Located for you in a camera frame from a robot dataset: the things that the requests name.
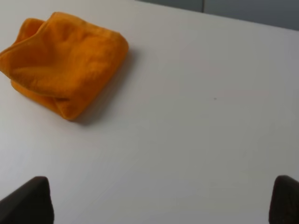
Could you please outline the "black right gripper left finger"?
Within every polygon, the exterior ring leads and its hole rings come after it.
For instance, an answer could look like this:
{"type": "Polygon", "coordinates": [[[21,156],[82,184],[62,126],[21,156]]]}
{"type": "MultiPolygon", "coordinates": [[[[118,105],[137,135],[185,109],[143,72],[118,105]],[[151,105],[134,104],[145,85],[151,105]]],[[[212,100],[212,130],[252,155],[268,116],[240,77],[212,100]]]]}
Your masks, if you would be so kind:
{"type": "Polygon", "coordinates": [[[52,224],[55,215],[49,180],[36,176],[0,201],[2,224],[52,224]]]}

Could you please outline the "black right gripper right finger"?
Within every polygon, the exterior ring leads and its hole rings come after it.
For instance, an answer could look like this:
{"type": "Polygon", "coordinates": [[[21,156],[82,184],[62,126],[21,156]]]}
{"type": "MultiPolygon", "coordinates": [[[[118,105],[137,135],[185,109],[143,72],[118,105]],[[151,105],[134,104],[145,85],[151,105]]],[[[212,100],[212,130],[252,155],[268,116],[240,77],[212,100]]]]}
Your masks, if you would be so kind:
{"type": "Polygon", "coordinates": [[[275,179],[269,209],[270,224],[299,222],[299,182],[280,175],[275,179]]]}

